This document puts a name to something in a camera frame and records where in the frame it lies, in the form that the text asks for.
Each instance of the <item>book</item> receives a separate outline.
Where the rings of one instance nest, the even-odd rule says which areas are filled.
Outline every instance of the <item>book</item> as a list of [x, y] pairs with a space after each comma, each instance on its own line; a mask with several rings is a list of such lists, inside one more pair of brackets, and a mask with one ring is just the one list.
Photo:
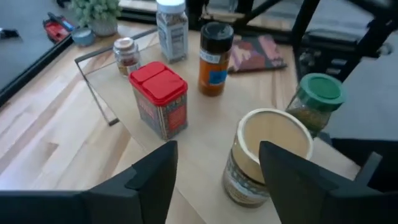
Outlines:
[[284, 68], [278, 46], [270, 35], [235, 39], [231, 48], [228, 72], [249, 72]]

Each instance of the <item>blue label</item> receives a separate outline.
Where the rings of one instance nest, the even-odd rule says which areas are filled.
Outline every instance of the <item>blue label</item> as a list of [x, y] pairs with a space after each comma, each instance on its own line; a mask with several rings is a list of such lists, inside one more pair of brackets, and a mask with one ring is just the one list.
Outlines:
[[219, 85], [225, 82], [227, 72], [225, 71], [210, 71], [209, 84]]

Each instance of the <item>small spice jar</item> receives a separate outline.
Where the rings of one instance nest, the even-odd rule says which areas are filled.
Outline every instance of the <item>small spice jar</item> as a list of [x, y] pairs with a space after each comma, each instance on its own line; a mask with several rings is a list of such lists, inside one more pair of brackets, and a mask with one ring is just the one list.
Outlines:
[[119, 71], [125, 77], [141, 66], [138, 45], [132, 38], [117, 39], [113, 44], [113, 52]]
[[129, 76], [140, 117], [163, 140], [184, 130], [188, 84], [160, 62], [151, 62]]
[[332, 112], [345, 102], [342, 83], [326, 74], [304, 76], [286, 112], [295, 116], [313, 138], [328, 124]]
[[222, 177], [227, 196], [244, 207], [260, 207], [271, 197], [259, 162], [261, 141], [270, 141], [307, 160], [313, 152], [310, 133], [292, 115], [267, 108], [250, 111], [238, 123]]
[[162, 53], [168, 63], [186, 59], [188, 55], [188, 17], [185, 0], [156, 0], [156, 24]]
[[218, 96], [224, 90], [233, 28], [220, 22], [209, 22], [201, 28], [199, 90], [207, 96]]

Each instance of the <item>orange spice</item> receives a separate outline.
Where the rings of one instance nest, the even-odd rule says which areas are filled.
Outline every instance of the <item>orange spice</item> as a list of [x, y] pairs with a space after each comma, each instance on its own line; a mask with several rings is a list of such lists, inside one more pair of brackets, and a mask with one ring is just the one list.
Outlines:
[[228, 24], [210, 22], [202, 27], [198, 87], [204, 95], [223, 92], [232, 41], [233, 29]]

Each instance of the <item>white spice bottle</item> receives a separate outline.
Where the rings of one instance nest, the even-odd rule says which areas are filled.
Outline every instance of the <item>white spice bottle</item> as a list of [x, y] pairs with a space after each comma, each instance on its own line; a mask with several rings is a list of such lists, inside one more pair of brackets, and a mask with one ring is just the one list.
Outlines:
[[156, 0], [156, 23], [162, 53], [168, 63], [186, 59], [188, 55], [188, 17], [185, 0]]

